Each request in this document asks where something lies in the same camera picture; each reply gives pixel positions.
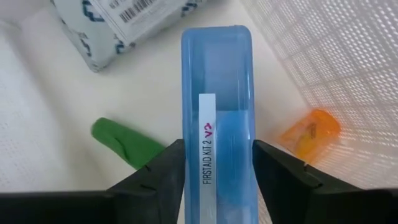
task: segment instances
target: plastic case lid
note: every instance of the plastic case lid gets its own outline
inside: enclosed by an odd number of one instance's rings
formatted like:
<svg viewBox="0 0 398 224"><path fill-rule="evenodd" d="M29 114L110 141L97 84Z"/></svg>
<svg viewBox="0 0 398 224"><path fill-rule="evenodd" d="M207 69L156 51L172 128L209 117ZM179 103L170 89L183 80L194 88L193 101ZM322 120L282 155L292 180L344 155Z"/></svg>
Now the plastic case lid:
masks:
<svg viewBox="0 0 398 224"><path fill-rule="evenodd" d="M244 26L182 37L186 223L257 223L251 35Z"/></svg>

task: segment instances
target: orange plastic piece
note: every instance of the orange plastic piece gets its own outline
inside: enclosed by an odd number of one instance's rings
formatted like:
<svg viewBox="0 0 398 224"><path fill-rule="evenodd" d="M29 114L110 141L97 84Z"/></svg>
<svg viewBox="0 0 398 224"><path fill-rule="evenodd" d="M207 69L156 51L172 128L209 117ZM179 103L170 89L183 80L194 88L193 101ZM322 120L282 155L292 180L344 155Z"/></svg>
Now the orange plastic piece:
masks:
<svg viewBox="0 0 398 224"><path fill-rule="evenodd" d="M341 132L339 122L329 113L315 109L278 139L278 143L299 159L314 163L317 156Z"/></svg>

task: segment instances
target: white package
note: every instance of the white package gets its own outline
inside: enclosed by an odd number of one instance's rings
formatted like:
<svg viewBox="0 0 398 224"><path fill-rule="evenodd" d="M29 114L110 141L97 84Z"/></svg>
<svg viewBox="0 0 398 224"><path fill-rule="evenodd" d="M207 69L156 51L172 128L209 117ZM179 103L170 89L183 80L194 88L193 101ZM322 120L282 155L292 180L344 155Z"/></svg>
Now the white package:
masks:
<svg viewBox="0 0 398 224"><path fill-rule="evenodd" d="M94 72L206 1L52 0L65 33Z"/></svg>

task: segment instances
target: white label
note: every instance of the white label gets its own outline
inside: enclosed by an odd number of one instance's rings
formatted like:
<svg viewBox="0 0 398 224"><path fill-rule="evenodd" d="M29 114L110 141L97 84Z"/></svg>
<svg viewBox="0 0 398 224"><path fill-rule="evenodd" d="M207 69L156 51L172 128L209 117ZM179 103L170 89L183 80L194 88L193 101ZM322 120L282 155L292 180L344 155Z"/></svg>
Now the white label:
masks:
<svg viewBox="0 0 398 224"><path fill-rule="evenodd" d="M90 0L125 44L146 35L187 0Z"/></svg>
<svg viewBox="0 0 398 224"><path fill-rule="evenodd" d="M216 95L199 94L200 224L216 224Z"/></svg>

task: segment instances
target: green object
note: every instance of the green object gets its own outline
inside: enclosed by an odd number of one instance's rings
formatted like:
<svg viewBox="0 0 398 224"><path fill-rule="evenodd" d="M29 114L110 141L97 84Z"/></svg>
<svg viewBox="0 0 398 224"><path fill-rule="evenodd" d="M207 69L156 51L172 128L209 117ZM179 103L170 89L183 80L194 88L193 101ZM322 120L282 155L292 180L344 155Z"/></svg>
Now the green object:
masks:
<svg viewBox="0 0 398 224"><path fill-rule="evenodd" d="M157 141L106 118L94 123L91 134L137 170L165 149Z"/></svg>

